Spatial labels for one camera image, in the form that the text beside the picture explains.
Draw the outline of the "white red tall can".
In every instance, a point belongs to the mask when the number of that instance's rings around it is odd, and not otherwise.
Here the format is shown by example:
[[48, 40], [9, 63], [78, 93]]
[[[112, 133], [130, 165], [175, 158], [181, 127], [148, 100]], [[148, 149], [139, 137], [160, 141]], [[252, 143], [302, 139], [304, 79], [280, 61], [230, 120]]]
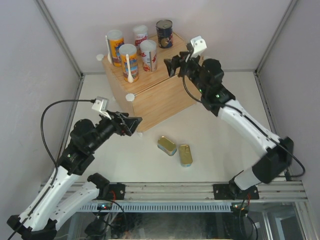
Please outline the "white red tall can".
[[137, 25], [133, 29], [134, 45], [139, 50], [140, 44], [148, 39], [148, 27], [146, 25]]

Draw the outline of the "orange tall can with spoon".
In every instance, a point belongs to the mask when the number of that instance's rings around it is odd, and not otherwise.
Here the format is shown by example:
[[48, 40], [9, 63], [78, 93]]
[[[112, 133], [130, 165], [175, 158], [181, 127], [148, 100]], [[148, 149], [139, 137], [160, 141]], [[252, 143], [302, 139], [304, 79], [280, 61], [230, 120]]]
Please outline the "orange tall can with spoon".
[[121, 67], [119, 48], [124, 44], [123, 33], [118, 29], [110, 30], [107, 32], [105, 40], [108, 48], [108, 61], [115, 67]]

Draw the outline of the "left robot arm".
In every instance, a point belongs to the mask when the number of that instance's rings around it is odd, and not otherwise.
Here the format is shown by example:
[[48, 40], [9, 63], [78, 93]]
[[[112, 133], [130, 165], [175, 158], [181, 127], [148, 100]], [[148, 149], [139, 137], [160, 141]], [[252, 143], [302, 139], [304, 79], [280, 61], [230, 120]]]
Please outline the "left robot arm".
[[101, 116], [98, 124], [89, 119], [76, 122], [70, 142], [57, 161], [57, 168], [35, 200], [19, 215], [12, 215], [7, 224], [23, 240], [52, 240], [60, 227], [90, 200], [105, 200], [110, 193], [110, 181], [99, 173], [87, 178], [86, 183], [66, 200], [67, 190], [95, 159], [94, 153], [113, 134], [132, 136], [142, 122], [141, 117], [128, 113], [111, 112]]

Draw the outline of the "orange can with white spoon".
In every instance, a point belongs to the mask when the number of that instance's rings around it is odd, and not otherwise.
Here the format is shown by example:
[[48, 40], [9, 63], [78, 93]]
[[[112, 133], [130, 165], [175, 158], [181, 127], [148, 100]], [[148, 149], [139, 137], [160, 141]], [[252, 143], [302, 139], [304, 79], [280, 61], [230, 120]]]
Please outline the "orange can with white spoon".
[[128, 83], [136, 82], [139, 79], [137, 48], [125, 43], [119, 48], [119, 54], [124, 80]]

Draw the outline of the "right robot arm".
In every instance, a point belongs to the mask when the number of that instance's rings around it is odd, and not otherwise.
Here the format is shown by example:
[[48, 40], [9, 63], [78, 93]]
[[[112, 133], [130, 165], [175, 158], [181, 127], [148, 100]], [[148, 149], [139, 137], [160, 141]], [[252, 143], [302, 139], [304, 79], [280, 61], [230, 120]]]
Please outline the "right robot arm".
[[164, 59], [170, 77], [188, 78], [201, 94], [199, 102], [216, 117], [232, 126], [255, 150], [259, 160], [228, 182], [228, 196], [240, 200], [256, 185], [269, 184], [292, 164], [294, 143], [268, 131], [243, 108], [222, 84], [221, 63], [212, 58], [200, 62], [190, 52]]

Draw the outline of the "silver round tin can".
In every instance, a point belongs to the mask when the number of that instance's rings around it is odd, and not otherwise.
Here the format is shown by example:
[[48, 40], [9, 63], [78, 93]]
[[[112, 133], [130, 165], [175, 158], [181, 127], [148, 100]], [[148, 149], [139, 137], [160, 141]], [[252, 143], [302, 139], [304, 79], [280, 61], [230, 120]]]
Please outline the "silver round tin can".
[[173, 46], [173, 22], [169, 19], [159, 20], [156, 23], [158, 45], [162, 49]]

